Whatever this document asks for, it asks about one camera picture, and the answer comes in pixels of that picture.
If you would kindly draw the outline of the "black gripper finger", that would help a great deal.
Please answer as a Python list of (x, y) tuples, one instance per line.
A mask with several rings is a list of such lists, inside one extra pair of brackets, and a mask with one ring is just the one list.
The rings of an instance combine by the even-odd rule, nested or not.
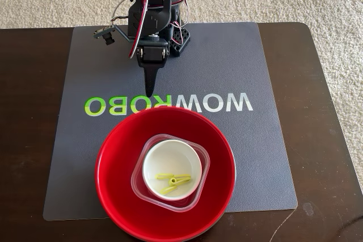
[(144, 79), (145, 79), (145, 94), (151, 97), (154, 92), (157, 72), (159, 69), (164, 68), (164, 65), (143, 65)]

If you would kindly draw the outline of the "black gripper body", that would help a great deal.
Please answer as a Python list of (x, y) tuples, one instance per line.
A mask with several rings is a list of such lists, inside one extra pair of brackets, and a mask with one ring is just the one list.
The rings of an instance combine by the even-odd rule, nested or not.
[(164, 66), (169, 57), (169, 42), (157, 40), (140, 40), (137, 45), (137, 61), (139, 66)]

